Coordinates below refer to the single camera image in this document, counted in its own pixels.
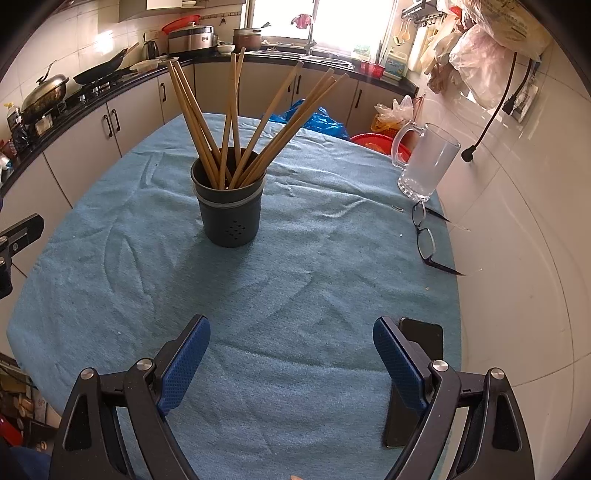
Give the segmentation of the black smartphone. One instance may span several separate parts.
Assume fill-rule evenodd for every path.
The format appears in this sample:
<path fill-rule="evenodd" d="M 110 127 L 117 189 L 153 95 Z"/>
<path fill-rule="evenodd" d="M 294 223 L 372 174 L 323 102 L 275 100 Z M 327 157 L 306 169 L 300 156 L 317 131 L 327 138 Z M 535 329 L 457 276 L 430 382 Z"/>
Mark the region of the black smartphone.
<path fill-rule="evenodd" d="M 408 317 L 399 321 L 399 329 L 411 347 L 422 350 L 430 361 L 441 360 L 444 354 L 443 327 Z M 428 403 L 431 394 L 415 365 L 405 351 L 396 351 L 390 404 L 383 434 L 386 448 L 402 448 L 411 439 Z"/>

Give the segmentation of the steel kettle pot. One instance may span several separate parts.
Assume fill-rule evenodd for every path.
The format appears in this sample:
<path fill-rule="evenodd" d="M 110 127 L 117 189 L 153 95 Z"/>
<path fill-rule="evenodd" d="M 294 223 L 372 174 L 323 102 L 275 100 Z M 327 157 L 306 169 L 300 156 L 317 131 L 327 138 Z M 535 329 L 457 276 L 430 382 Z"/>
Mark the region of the steel kettle pot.
<path fill-rule="evenodd" d="M 65 97 L 69 78 L 63 74 L 50 75 L 53 62 L 37 80 L 37 86 L 25 98 L 20 108 L 22 121 L 31 125 L 55 108 Z"/>

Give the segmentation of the black frying pan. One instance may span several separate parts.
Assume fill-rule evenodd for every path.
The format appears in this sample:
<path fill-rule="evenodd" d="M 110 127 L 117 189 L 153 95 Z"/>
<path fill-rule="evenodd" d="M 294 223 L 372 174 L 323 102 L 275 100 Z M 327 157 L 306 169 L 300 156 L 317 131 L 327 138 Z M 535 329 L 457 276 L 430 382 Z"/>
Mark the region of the black frying pan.
<path fill-rule="evenodd" d="M 84 86 L 112 74 L 119 68 L 126 55 L 132 52 L 138 46 L 139 43 L 135 42 L 131 47 L 122 49 L 110 60 L 79 73 L 73 77 L 74 82 L 78 85 Z"/>

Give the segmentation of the blue table cloth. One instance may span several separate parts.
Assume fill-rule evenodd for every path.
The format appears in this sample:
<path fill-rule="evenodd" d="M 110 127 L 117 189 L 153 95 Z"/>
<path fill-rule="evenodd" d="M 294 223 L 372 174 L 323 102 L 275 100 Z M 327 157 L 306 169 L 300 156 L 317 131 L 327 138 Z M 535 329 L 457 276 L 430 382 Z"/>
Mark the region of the blue table cloth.
<path fill-rule="evenodd" d="M 19 364 L 62 410 L 79 374 L 125 370 L 196 314 L 211 321 L 168 423 L 202 479 L 382 479 L 391 379 L 377 318 L 440 324 L 461 362 L 453 275 L 416 247 L 391 161 L 302 131 L 270 165 L 256 238 L 209 240 L 182 118 L 146 138 L 75 204 L 8 325 Z"/>

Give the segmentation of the black framed eyeglasses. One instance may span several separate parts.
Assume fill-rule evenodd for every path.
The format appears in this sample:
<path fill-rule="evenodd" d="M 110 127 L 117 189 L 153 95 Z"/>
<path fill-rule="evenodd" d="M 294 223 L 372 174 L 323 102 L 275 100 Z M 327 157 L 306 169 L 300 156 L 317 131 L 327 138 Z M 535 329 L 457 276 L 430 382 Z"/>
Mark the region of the black framed eyeglasses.
<path fill-rule="evenodd" d="M 446 223 L 450 222 L 447 217 L 445 217 L 442 213 L 428 207 L 425 202 L 419 201 L 413 205 L 411 217 L 415 227 L 417 249 L 421 260 L 424 264 L 431 268 L 454 276 L 463 277 L 464 274 L 455 268 L 439 263 L 434 259 L 437 251 L 435 238 L 432 230 L 425 225 L 426 219 L 429 215 Z"/>

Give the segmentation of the dark grey utensil holder cup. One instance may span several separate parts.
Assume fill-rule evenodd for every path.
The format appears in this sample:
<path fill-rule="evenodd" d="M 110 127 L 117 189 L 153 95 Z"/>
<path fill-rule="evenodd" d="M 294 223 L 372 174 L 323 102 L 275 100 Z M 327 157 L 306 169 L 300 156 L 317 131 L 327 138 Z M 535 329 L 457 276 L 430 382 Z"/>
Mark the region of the dark grey utensil holder cup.
<path fill-rule="evenodd" d="M 191 166 L 190 178 L 204 233 L 213 244 L 236 248 L 256 238 L 264 177 L 238 189 L 216 190 L 211 187 L 204 165 L 197 158 Z"/>

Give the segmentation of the wooden chopstick in holder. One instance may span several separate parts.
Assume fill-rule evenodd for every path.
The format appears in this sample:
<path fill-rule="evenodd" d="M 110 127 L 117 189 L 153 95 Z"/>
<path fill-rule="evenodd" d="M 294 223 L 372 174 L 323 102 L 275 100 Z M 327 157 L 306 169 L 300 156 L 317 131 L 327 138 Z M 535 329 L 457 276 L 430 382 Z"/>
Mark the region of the wooden chopstick in holder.
<path fill-rule="evenodd" d="M 270 102 L 270 105 L 267 106 L 266 112 L 264 112 L 263 117 L 259 121 L 259 125 L 256 127 L 256 131 L 253 133 L 252 138 L 250 138 L 245 152 L 236 158 L 235 174 L 233 174 L 229 183 L 229 189 L 235 189 L 238 186 L 239 180 L 242 178 L 242 172 L 245 169 L 245 165 L 247 161 L 249 161 L 249 157 L 252 155 L 252 151 L 254 147 L 256 147 L 257 141 L 259 141 L 259 137 L 262 135 L 263 129 L 266 127 L 266 123 L 270 120 L 270 116 L 273 115 L 274 110 L 276 110 L 277 105 L 280 103 L 283 93 L 287 91 L 287 87 L 293 83 L 294 77 L 296 77 L 297 73 L 300 72 L 303 66 L 304 63 L 298 61 L 297 64 L 294 65 L 293 69 L 290 70 L 290 73 L 287 74 L 287 77 L 284 78 L 283 83 L 280 84 L 280 88 L 277 89 L 276 94 L 273 96 L 273 100 Z"/>
<path fill-rule="evenodd" d="M 228 107 L 226 107 L 226 114 L 224 120 L 223 134 L 222 134 L 222 147 L 221 147 L 221 168 L 219 168 L 218 188 L 220 190 L 225 189 L 225 182 L 231 178 L 230 174 L 226 173 L 226 167 L 228 166 L 228 148 L 229 148 L 229 137 L 232 131 L 231 127 L 231 90 L 232 90 L 232 56 L 230 55 L 230 68 L 229 68 L 229 83 L 228 83 Z M 243 57 L 245 56 L 245 48 L 239 51 L 238 54 L 238 76 L 242 73 Z"/>
<path fill-rule="evenodd" d="M 232 127 L 232 136 L 233 136 L 233 147 L 235 147 L 235 165 L 236 170 L 238 169 L 238 163 L 242 156 L 240 153 L 242 150 L 240 149 L 239 144 L 239 129 L 238 129 L 238 55 L 232 53 L 232 90 L 231 90 L 231 127 Z"/>

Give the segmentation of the silver rice cooker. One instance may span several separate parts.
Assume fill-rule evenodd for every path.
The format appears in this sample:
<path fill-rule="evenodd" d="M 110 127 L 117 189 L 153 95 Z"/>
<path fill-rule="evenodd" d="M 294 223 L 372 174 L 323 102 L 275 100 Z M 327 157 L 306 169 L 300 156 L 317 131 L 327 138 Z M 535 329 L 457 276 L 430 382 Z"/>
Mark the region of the silver rice cooker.
<path fill-rule="evenodd" d="M 167 35 L 169 54 L 211 50 L 215 46 L 214 28 L 209 25 L 190 24 Z"/>

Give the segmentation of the red colander basket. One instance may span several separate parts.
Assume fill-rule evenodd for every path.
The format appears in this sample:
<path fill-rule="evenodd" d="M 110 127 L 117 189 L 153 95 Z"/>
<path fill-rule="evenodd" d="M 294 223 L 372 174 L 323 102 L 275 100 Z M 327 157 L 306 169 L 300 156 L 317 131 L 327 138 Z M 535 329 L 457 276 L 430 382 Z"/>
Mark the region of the red colander basket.
<path fill-rule="evenodd" d="M 198 14 L 187 15 L 187 16 L 181 17 L 179 19 L 176 19 L 176 20 L 171 21 L 168 24 L 164 25 L 161 28 L 161 31 L 165 35 L 168 35 L 169 33 L 173 32 L 173 31 L 183 29 L 187 26 L 197 25 L 199 20 L 200 20 L 200 16 Z"/>

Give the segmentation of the glass beer mug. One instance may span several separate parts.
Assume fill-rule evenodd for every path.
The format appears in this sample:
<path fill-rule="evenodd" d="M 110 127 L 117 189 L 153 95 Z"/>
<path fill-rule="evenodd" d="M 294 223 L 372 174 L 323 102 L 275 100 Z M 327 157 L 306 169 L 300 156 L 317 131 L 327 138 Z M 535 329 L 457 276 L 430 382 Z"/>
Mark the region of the glass beer mug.
<path fill-rule="evenodd" d="M 399 154 L 403 138 L 410 132 L 419 135 L 407 162 Z M 402 171 L 397 184 L 401 192 L 415 202 L 427 202 L 461 149 L 461 143 L 443 128 L 426 123 L 408 122 L 394 136 L 391 160 Z"/>

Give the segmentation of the brown cooking pot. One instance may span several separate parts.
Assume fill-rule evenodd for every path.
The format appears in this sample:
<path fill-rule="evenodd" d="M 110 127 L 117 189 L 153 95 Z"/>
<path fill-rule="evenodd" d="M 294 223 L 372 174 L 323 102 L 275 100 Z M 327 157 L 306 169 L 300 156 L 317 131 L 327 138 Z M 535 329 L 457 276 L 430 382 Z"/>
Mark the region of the brown cooking pot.
<path fill-rule="evenodd" d="M 233 30 L 233 44 L 235 50 L 246 51 L 259 50 L 263 43 L 263 29 L 261 28 L 239 28 Z"/>

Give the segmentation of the red plastic basin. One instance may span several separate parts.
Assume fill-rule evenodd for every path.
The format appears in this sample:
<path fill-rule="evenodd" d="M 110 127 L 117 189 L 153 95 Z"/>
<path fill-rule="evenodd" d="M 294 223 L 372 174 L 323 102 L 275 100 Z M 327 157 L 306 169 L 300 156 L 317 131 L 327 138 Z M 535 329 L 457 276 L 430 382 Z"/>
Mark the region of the red plastic basin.
<path fill-rule="evenodd" d="M 351 141 L 356 145 L 360 145 L 370 150 L 374 150 L 384 155 L 390 155 L 393 139 L 387 135 L 369 132 L 356 134 L 351 138 Z M 399 145 L 399 155 L 404 163 L 407 163 L 410 159 L 412 152 L 404 144 Z"/>

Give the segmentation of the blue plastic bag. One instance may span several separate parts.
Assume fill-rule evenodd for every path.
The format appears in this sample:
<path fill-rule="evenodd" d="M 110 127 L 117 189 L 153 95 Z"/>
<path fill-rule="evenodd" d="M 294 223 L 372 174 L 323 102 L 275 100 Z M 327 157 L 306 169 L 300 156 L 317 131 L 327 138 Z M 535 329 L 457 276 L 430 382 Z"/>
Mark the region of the blue plastic bag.
<path fill-rule="evenodd" d="M 287 124 L 290 121 L 291 117 L 296 114 L 297 109 L 301 107 L 301 104 L 304 103 L 304 99 L 297 100 L 294 102 L 293 105 L 290 106 L 290 109 L 284 111 L 281 114 L 273 114 L 270 116 L 270 121 Z M 329 115 L 329 112 L 325 110 L 324 107 L 318 107 L 314 113 L 311 114 L 311 117 L 304 123 L 304 129 L 308 129 L 311 131 L 315 131 L 318 133 L 322 133 L 331 137 L 339 138 L 342 140 L 349 141 L 351 137 L 349 137 L 348 131 L 346 131 L 346 126 L 343 125 L 341 122 L 332 119 Z"/>

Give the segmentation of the sink faucet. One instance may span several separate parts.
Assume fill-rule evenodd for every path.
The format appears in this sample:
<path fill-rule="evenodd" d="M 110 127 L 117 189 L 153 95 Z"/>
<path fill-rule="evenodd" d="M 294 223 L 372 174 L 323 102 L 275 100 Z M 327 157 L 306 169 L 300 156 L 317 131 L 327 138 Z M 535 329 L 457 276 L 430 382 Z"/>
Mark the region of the sink faucet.
<path fill-rule="evenodd" d="M 315 39 L 314 39 L 314 29 L 315 29 L 315 18 L 311 17 L 310 25 L 308 25 L 308 39 L 304 45 L 304 52 L 307 55 L 311 55 L 312 50 L 314 50 L 315 45 L 317 45 L 317 42 L 315 42 Z"/>

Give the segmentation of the red small bowl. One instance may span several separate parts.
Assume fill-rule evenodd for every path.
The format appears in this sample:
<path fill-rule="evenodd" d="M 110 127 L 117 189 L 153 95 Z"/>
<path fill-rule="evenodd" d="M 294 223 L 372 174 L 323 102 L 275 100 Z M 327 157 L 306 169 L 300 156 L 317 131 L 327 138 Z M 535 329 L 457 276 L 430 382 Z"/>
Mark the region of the red small bowl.
<path fill-rule="evenodd" d="M 384 74 L 385 68 L 380 64 L 376 64 L 369 61 L 362 61 L 360 63 L 360 73 L 369 78 L 381 79 Z"/>

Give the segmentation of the white plastic shopping bag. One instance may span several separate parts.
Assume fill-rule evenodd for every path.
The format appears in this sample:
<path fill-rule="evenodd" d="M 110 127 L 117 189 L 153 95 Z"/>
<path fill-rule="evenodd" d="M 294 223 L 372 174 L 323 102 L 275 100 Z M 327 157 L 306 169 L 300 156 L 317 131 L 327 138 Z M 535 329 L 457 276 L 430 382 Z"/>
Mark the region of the white plastic shopping bag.
<path fill-rule="evenodd" d="M 539 61 L 552 37 L 543 25 L 514 0 L 457 1 L 463 11 L 503 47 Z"/>

